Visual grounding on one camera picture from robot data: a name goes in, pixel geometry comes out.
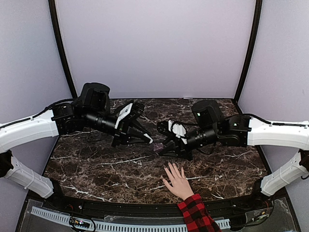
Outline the white nail polish brush cap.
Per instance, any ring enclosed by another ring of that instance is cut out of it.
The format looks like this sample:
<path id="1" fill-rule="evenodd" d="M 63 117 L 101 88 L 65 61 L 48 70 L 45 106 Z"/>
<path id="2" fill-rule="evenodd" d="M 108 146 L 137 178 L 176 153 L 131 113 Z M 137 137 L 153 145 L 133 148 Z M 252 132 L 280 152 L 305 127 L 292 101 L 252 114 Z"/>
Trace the white nail polish brush cap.
<path id="1" fill-rule="evenodd" d="M 144 136 L 149 139 L 149 144 L 153 143 L 153 139 L 152 139 L 152 137 L 149 134 L 145 133 Z"/>

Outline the purple nail polish bottle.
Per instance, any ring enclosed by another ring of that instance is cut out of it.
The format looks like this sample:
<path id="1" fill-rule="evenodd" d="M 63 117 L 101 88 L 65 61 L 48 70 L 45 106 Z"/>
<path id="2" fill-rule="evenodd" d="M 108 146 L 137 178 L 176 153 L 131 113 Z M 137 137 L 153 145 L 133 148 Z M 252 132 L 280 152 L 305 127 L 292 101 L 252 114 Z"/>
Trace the purple nail polish bottle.
<path id="1" fill-rule="evenodd" d="M 165 146 L 162 143 L 153 143 L 153 151 L 156 153 L 161 152 Z"/>

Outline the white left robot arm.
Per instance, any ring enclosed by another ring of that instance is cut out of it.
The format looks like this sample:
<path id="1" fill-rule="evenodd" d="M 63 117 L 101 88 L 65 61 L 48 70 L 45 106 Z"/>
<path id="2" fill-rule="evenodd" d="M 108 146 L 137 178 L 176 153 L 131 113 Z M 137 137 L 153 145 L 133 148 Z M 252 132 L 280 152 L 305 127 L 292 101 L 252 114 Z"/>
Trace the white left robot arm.
<path id="1" fill-rule="evenodd" d="M 11 149 L 42 138 L 67 135 L 90 128 L 113 137 L 112 146 L 146 143 L 153 139 L 138 122 L 144 105 L 129 101 L 110 110 L 110 88 L 100 83 L 86 83 L 81 95 L 47 106 L 40 113 L 0 126 L 0 176 L 12 180 L 24 189 L 48 199 L 58 211 L 68 207 L 60 184 L 37 174 L 22 164 Z"/>

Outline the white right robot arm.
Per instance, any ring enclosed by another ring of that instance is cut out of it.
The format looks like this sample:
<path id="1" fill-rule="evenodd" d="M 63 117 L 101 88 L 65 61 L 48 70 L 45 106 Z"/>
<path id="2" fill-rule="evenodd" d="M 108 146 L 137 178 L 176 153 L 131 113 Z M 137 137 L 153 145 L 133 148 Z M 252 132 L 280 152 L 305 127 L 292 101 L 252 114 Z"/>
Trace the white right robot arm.
<path id="1" fill-rule="evenodd" d="M 166 136 L 161 156 L 192 160 L 193 150 L 220 143 L 225 146 L 247 147 L 274 145 L 294 147 L 298 152 L 274 173 L 254 184 L 246 205 L 256 210 L 278 190 L 309 172 L 309 123 L 267 121 L 252 114 L 224 117 L 217 101 L 201 100 L 191 107 L 196 119 L 195 130 L 187 131 L 186 123 L 161 121 L 157 130 Z"/>

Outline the red plaid sleeve forearm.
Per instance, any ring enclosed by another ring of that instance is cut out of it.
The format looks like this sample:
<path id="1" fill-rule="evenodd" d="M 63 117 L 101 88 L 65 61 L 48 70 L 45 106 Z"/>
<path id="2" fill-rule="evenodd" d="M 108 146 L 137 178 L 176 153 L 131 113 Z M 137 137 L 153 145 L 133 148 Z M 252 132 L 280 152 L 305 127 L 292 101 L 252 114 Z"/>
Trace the red plaid sleeve forearm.
<path id="1" fill-rule="evenodd" d="M 218 224 L 211 218 L 199 194 L 188 197 L 178 208 L 189 232 L 221 232 Z"/>

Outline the person's bare hand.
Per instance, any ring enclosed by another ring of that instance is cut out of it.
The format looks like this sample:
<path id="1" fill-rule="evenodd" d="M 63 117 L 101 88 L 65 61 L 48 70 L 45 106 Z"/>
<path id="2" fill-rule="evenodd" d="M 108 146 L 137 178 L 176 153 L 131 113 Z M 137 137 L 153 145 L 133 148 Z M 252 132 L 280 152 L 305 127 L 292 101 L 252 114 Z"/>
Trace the person's bare hand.
<path id="1" fill-rule="evenodd" d="M 176 197 L 181 198 L 183 201 L 194 195 L 191 186 L 184 175 L 184 169 L 179 171 L 175 163 L 168 163 L 168 167 L 164 167 L 169 181 L 162 179 L 167 189 Z"/>

